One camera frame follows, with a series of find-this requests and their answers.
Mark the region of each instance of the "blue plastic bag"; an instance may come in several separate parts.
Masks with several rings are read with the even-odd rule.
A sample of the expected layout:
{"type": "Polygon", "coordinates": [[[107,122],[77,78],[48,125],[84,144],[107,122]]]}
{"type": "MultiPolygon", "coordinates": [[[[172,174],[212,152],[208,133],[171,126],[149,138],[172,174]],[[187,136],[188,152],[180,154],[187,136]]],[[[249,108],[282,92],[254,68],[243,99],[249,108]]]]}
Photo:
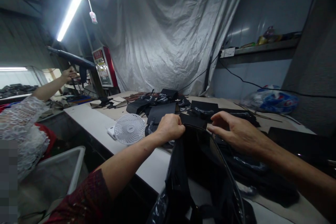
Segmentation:
{"type": "MultiPolygon", "coordinates": [[[[280,89],[275,85],[266,85],[264,88],[280,89]]],[[[258,89],[241,100],[240,104],[256,111],[290,114],[298,106],[298,102],[296,96],[283,91],[258,89]]]]}

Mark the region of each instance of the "left hand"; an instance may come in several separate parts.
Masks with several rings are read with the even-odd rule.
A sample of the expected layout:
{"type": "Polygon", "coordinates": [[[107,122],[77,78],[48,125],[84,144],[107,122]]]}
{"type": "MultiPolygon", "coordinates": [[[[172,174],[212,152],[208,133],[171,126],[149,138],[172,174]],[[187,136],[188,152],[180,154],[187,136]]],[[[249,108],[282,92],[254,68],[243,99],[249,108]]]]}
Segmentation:
{"type": "Polygon", "coordinates": [[[180,138],[185,132],[185,126],[182,125],[181,118],[175,114],[166,114],[162,117],[158,129],[153,133],[158,140],[158,146],[180,138]]]}
{"type": "Polygon", "coordinates": [[[71,81],[71,79],[77,77],[77,73],[74,71],[74,68],[71,66],[69,69],[64,70],[61,76],[65,82],[71,81]]]}

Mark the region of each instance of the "plastic bin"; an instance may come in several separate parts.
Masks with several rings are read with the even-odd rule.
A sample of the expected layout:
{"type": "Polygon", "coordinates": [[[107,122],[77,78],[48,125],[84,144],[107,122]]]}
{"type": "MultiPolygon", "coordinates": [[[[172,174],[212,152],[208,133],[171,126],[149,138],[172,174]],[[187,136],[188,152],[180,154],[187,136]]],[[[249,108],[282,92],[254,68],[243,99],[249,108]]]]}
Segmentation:
{"type": "Polygon", "coordinates": [[[18,186],[20,215],[49,209],[54,200],[72,193],[88,176],[79,146],[40,162],[18,186]]]}

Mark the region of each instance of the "fan grille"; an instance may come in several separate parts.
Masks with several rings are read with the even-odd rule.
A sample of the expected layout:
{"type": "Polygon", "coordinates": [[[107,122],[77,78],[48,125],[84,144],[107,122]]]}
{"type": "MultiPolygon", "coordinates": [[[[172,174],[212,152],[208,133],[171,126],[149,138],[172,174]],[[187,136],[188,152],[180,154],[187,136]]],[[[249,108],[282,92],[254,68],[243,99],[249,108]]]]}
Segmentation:
{"type": "Polygon", "coordinates": [[[114,127],[116,139],[126,145],[134,144],[143,138],[145,123],[136,114],[122,116],[114,127]]]}

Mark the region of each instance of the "black bag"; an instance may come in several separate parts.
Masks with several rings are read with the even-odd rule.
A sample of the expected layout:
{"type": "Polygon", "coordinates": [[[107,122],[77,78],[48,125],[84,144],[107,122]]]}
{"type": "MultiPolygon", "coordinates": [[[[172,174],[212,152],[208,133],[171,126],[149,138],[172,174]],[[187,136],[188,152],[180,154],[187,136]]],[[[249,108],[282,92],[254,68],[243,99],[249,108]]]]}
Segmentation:
{"type": "Polygon", "coordinates": [[[181,139],[175,141],[166,188],[159,195],[147,224],[201,224],[208,218],[213,218],[216,224],[256,223],[252,206],[241,198],[211,134],[192,125],[185,124],[185,127],[181,139]],[[193,197],[191,185],[196,192],[193,197]],[[210,202],[204,204],[204,199],[195,202],[204,191],[211,196],[210,202]]]}

